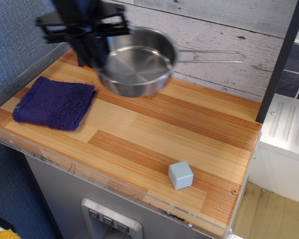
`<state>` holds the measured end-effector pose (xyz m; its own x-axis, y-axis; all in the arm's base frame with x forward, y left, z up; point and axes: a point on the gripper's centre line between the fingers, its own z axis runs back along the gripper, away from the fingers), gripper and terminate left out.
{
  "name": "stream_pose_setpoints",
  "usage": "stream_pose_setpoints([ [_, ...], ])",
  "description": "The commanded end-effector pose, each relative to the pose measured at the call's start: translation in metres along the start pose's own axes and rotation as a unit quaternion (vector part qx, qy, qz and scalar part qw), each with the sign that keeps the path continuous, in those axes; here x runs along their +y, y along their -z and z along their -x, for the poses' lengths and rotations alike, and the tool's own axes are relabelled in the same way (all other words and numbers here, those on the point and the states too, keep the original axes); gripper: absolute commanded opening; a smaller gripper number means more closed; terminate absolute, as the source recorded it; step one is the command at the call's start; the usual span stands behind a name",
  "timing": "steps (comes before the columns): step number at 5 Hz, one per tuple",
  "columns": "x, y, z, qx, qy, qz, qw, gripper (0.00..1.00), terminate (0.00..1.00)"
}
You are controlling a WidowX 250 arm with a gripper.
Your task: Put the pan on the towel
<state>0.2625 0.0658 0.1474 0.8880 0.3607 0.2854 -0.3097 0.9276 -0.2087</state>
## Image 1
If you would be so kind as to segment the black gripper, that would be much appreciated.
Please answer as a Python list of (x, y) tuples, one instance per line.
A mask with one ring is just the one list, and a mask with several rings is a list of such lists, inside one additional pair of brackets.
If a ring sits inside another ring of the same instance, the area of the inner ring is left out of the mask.
[(55, 11), (38, 17), (35, 25), (48, 43), (84, 38), (87, 63), (91, 68), (105, 66), (109, 54), (106, 37), (127, 35), (128, 22), (121, 4), (102, 0), (53, 0)]

